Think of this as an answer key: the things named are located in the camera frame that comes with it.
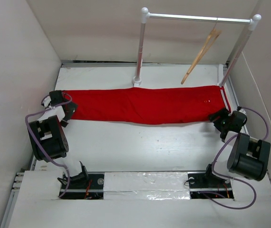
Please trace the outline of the red trousers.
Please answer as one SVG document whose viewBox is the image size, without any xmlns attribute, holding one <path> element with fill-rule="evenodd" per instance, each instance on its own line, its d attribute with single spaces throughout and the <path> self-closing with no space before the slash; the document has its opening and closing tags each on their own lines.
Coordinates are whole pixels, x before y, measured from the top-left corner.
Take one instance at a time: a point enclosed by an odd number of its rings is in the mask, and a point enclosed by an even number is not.
<svg viewBox="0 0 271 228">
<path fill-rule="evenodd" d="M 205 122 L 209 115 L 231 110 L 219 86 L 111 90 L 67 90 L 77 109 L 75 120 L 136 124 L 186 124 Z"/>
</svg>

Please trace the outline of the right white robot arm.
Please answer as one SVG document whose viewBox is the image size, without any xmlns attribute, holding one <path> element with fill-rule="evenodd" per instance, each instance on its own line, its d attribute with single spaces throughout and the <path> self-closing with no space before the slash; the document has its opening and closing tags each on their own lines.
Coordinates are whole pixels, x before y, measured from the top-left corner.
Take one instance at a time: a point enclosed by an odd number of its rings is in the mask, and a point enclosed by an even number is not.
<svg viewBox="0 0 271 228">
<path fill-rule="evenodd" d="M 241 109 L 256 113 L 265 124 L 266 134 L 260 140 L 255 140 L 244 133 L 238 133 L 230 138 L 217 153 L 212 162 L 211 171 L 203 175 L 203 181 L 208 187 L 214 187 L 218 184 L 221 180 L 220 176 L 234 179 L 234 177 L 220 174 L 215 170 L 218 157 L 233 139 L 235 139 L 235 142 L 226 165 L 228 171 L 255 181 L 261 181 L 266 175 L 271 150 L 271 144 L 266 141 L 269 136 L 269 126 L 266 119 L 259 112 L 247 107 L 237 107 L 237 110 Z"/>
</svg>

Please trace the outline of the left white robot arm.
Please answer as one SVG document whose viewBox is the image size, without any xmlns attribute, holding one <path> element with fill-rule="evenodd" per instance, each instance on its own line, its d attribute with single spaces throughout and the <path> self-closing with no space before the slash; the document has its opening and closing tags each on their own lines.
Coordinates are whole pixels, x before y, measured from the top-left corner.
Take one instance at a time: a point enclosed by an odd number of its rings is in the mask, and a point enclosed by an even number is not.
<svg viewBox="0 0 271 228">
<path fill-rule="evenodd" d="M 41 105 L 44 107 L 43 111 L 28 114 L 25 117 L 35 158 L 38 161 L 50 162 L 63 168 L 66 173 L 58 179 L 62 184 L 73 181 L 78 188 L 85 188 L 89 184 L 87 174 L 77 172 L 72 178 L 67 165 L 55 161 L 59 158 L 65 158 L 69 151 L 63 129 L 76 112 L 77 104 L 72 101 L 72 97 L 68 93 L 55 90 L 43 98 Z"/>
</svg>

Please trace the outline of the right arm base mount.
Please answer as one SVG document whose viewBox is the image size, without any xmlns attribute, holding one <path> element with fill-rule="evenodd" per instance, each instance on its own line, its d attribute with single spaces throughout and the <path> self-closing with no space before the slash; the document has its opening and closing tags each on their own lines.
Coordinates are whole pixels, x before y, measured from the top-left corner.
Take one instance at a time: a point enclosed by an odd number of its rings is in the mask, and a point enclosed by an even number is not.
<svg viewBox="0 0 271 228">
<path fill-rule="evenodd" d="M 190 199 L 234 199 L 231 183 L 215 176 L 211 164 L 206 170 L 191 171 L 187 176 L 184 185 L 189 188 Z"/>
</svg>

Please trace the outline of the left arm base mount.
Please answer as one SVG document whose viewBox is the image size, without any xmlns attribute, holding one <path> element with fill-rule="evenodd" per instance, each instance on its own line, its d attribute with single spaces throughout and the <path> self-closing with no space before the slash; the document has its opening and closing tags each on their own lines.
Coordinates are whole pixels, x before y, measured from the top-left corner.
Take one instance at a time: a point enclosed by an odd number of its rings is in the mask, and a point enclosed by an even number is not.
<svg viewBox="0 0 271 228">
<path fill-rule="evenodd" d="M 102 200 L 104 198 L 104 178 L 102 172 L 89 172 L 88 176 L 79 173 L 70 178 L 68 190 L 63 200 Z"/>
</svg>

